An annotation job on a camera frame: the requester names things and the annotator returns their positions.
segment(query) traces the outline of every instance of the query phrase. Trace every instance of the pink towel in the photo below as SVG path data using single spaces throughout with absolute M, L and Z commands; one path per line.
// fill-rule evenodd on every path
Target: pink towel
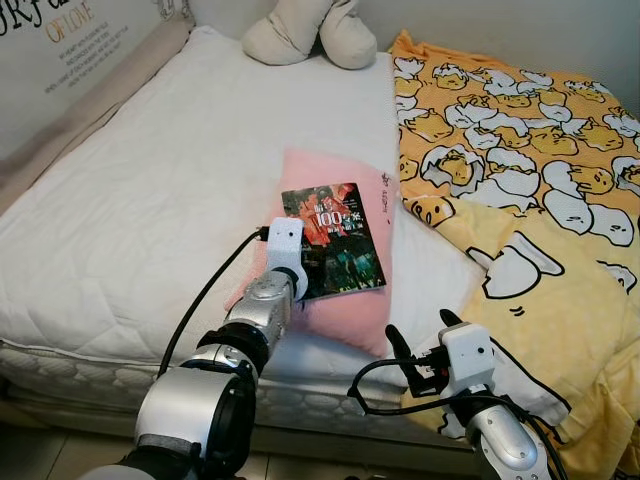
M 385 357 L 387 340 L 384 329 L 391 307 L 391 232 L 397 190 L 395 181 L 386 173 L 361 162 L 290 149 L 285 152 L 282 178 L 266 224 L 270 224 L 274 217 L 285 216 L 281 192 L 349 182 L 358 184 L 387 285 L 376 290 L 297 303 L 292 327 L 346 343 L 377 357 Z M 225 304 L 227 310 L 242 297 L 249 282 L 265 271 L 266 264 L 266 243 L 260 243 L 242 287 Z

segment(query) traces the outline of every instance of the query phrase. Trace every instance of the black cable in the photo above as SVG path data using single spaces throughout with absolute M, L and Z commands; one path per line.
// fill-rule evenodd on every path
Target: black cable
M 364 401 L 364 399 L 359 394 L 359 392 L 357 394 L 355 393 L 355 392 L 357 392 L 356 385 L 360 382 L 362 377 L 364 377 L 371 370 L 373 370 L 375 368 L 378 368 L 378 367 L 387 366 L 387 365 L 425 366 L 426 365 L 426 361 L 425 361 L 424 357 L 423 358 L 395 359 L 395 360 L 378 360 L 378 361 L 372 362 L 369 365 L 367 365 L 366 367 L 364 367 L 362 370 L 360 370 L 358 372 L 358 374 L 353 379 L 353 383 L 352 383 L 351 389 L 350 389 L 350 392 L 353 392 L 352 396 L 356 397 L 356 399 L 360 402 L 361 406 L 363 406 L 362 402 Z M 517 403 L 514 403 L 511 400 L 507 400 L 505 398 L 496 397 L 496 396 L 492 396 L 492 395 L 473 395 L 473 396 L 465 396 L 465 397 L 443 398 L 443 399 L 440 399 L 440 400 L 434 400 L 432 402 L 423 403 L 422 405 L 414 405 L 413 407 L 404 407 L 404 408 L 395 408 L 395 409 L 379 409 L 379 408 L 369 408 L 369 406 L 364 405 L 363 409 L 365 410 L 365 413 L 367 413 L 367 414 L 390 417 L 390 416 L 396 416 L 396 415 L 408 415 L 410 413 L 417 413 L 417 412 L 422 412 L 422 411 L 425 411 L 425 410 L 431 410 L 431 409 L 437 408 L 437 407 L 444 407 L 446 405 L 451 405 L 452 403 L 463 403 L 463 402 L 475 401 L 475 400 L 484 400 L 484 401 L 495 402 L 495 403 L 499 403 L 499 404 L 505 405 L 506 407 L 511 408 L 512 410 L 514 410 L 514 413 L 516 413 L 516 415 L 519 415 L 522 418 L 524 418 L 525 421 L 529 425 L 531 425 L 531 427 L 536 432 L 538 437 L 540 437 L 540 440 L 544 444 L 547 452 L 549 453 L 549 456 L 551 457 L 551 461 L 553 462 L 553 464 L 556 467 L 556 471 L 558 472 L 560 480 L 569 480 L 569 477 L 567 476 L 567 472 L 564 469 L 564 465 L 562 465 L 562 460 L 560 460 L 560 456 L 558 455 L 558 452 L 553 447 L 553 445 L 549 441 L 549 438 L 544 433 L 544 431 L 542 430 L 540 425 L 538 425 L 538 422 L 535 421 L 535 419 L 531 416 L 531 414 L 529 412 L 527 412 L 524 408 L 522 408 L 520 405 L 518 405 Z
M 180 340 L 180 336 L 182 335 L 182 332 L 184 332 L 184 329 L 189 323 L 189 320 L 191 320 L 191 317 L 193 316 L 194 312 L 198 308 L 198 305 L 200 305 L 200 302 L 202 302 L 202 300 L 207 295 L 207 293 L 209 293 L 209 290 L 211 290 L 211 287 L 213 287 L 213 284 L 218 281 L 218 278 L 220 278 L 220 276 L 229 267 L 229 265 L 233 263 L 236 257 L 240 255 L 242 250 L 244 250 L 244 248 L 247 245 L 249 245 L 249 243 L 251 243 L 251 240 L 253 240 L 254 238 L 260 237 L 260 240 L 266 241 L 268 236 L 269 236 L 269 227 L 262 227 L 256 230 L 255 232 L 253 232 L 251 235 L 249 235 L 245 239 L 245 241 L 242 242 L 238 248 L 236 248 L 236 250 L 231 254 L 231 256 L 227 258 L 227 260 L 220 266 L 218 271 L 213 274 L 213 277 L 211 277 L 207 282 L 207 284 L 202 288 L 202 290 L 200 291 L 198 296 L 195 298 L 195 300 L 193 301 L 193 303 L 191 304 L 187 312 L 184 314 L 184 317 L 182 317 L 182 320 L 180 320 L 180 323 L 176 327 L 175 331 L 173 332 L 173 335 L 171 336 L 171 339 L 169 340 L 169 343 L 167 344 L 167 348 L 164 351 L 164 355 L 162 356 L 162 361 L 160 362 L 160 368 L 158 369 L 158 378 L 160 378 L 164 373 L 166 373 L 167 369 L 169 368 L 169 362 L 171 361 L 171 356 L 173 355 L 173 351 L 175 350 L 176 345 L 178 344 L 178 340 Z

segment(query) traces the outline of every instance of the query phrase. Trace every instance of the wall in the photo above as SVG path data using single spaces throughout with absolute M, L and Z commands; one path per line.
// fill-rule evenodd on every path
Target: wall
M 190 3 L 199 24 L 240 38 L 275 0 Z M 415 40 L 589 75 L 640 114 L 638 0 L 362 0 L 360 13 L 380 50 L 407 28 Z
M 0 180 L 9 168 L 3 160 L 104 79 L 176 8 L 173 0 L 0 0 Z

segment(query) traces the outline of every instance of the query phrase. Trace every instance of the book cover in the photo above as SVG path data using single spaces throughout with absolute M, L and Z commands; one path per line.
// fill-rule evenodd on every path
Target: book cover
M 302 267 L 309 277 L 304 299 L 386 285 L 358 185 L 282 192 L 282 203 L 288 217 L 304 220 Z

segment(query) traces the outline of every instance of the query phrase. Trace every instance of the stuffed toy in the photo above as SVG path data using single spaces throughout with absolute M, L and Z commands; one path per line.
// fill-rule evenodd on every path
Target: stuffed toy
M 268 17 L 242 38 L 250 57 L 267 65 L 305 60 L 318 32 L 328 57 L 347 69 L 366 67 L 376 58 L 376 37 L 356 10 L 360 0 L 279 0 Z

